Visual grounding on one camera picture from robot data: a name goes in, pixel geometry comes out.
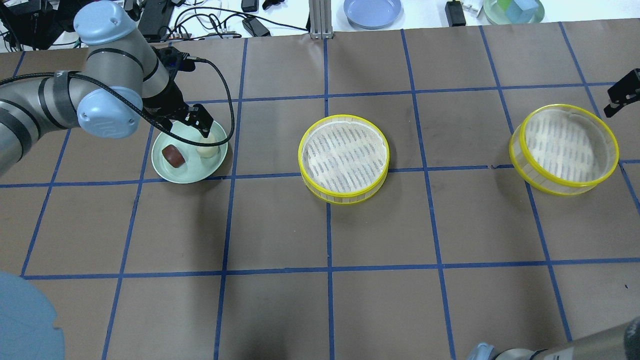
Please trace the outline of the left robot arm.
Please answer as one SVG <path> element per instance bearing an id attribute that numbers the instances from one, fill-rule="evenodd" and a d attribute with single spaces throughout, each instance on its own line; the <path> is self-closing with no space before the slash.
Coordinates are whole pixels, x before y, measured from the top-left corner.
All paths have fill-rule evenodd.
<path id="1" fill-rule="evenodd" d="M 123 7 L 94 1 L 73 25 L 87 45 L 83 71 L 58 70 L 2 80 L 1 173 L 18 164 L 45 134 L 80 127 L 93 136 L 121 139 L 145 119 L 162 132 L 174 122 L 210 136 L 213 117 L 188 105 L 175 83 L 195 59 L 174 48 L 150 46 Z"/>

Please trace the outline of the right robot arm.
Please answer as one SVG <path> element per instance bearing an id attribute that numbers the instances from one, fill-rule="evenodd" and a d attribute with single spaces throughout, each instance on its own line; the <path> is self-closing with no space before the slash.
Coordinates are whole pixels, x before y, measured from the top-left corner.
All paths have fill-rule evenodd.
<path id="1" fill-rule="evenodd" d="M 606 123 L 575 105 L 550 104 L 531 112 L 510 137 L 518 174 L 546 194 L 573 197 L 591 191 L 620 164 L 617 138 Z M 471 360 L 637 360 L 639 318 L 551 348 L 498 352 L 480 342 Z"/>

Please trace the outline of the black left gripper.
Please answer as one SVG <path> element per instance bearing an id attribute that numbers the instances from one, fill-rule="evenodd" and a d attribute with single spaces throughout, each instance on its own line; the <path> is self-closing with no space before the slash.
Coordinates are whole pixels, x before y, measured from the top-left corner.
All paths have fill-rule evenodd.
<path id="1" fill-rule="evenodd" d="M 186 104 L 183 92 L 175 82 L 180 72 L 195 71 L 190 54 L 174 47 L 152 48 L 157 56 L 153 70 L 142 80 L 142 106 L 146 116 L 169 132 L 174 122 L 198 130 L 208 139 L 214 123 L 202 104 Z"/>

